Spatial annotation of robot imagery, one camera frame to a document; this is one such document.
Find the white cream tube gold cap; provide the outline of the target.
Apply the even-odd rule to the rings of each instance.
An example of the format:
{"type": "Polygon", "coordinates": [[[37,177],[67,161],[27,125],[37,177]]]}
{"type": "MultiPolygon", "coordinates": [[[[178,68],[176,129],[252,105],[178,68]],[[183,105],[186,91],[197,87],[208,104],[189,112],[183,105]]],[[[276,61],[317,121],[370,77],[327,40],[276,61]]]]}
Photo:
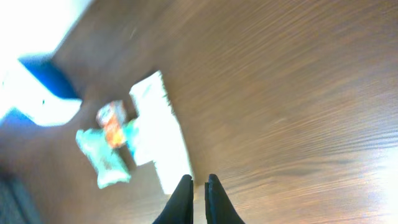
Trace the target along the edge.
{"type": "Polygon", "coordinates": [[[162,72],[134,84],[129,92],[139,123],[137,166],[153,162],[164,194],[176,189],[183,175],[193,175],[178,119],[168,98],[162,72]]]}

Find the orange tissue pack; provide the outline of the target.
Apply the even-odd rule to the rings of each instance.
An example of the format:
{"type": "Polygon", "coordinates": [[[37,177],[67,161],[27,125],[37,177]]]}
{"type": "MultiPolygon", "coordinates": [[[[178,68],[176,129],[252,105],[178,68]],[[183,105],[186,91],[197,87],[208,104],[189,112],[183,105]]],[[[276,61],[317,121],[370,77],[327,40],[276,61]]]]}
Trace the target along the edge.
{"type": "Polygon", "coordinates": [[[123,132],[126,116],[122,100],[111,101],[97,112],[96,120],[103,128],[105,140],[112,149],[119,148],[126,142],[123,132]]]}

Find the teal tissue pack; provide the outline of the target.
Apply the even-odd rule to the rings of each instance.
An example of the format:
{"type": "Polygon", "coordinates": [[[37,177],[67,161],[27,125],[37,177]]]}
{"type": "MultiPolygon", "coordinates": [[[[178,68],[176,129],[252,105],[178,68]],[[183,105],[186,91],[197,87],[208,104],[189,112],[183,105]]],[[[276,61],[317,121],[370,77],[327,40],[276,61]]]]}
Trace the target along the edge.
{"type": "Polygon", "coordinates": [[[123,124],[123,133],[126,138],[127,148],[134,159],[139,148],[139,123],[137,119],[132,119],[128,123],[123,124]]]}

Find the teal pouch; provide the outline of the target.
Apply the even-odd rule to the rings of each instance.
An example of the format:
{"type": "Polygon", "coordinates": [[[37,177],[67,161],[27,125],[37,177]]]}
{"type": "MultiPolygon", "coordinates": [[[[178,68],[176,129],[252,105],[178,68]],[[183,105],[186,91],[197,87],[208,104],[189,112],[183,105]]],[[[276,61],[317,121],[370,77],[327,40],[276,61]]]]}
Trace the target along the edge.
{"type": "Polygon", "coordinates": [[[99,189],[118,182],[129,183],[131,175],[120,155],[108,145],[103,130],[79,129],[75,140],[97,173],[99,189]]]}

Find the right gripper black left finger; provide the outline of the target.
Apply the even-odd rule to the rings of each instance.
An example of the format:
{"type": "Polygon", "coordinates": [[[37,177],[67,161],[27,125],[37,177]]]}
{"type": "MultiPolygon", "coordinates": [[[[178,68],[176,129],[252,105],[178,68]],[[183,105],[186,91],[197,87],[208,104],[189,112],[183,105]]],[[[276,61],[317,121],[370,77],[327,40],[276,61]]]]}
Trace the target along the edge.
{"type": "Polygon", "coordinates": [[[178,183],[173,194],[153,224],[193,223],[193,180],[186,174],[178,183]]]}

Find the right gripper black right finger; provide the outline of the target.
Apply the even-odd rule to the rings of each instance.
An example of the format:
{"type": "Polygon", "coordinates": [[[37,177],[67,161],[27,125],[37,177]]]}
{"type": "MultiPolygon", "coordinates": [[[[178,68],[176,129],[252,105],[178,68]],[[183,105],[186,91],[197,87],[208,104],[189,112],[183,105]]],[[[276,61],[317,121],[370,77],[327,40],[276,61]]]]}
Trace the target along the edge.
{"type": "Polygon", "coordinates": [[[205,182],[205,212],[207,224],[244,224],[215,174],[205,182]]]}

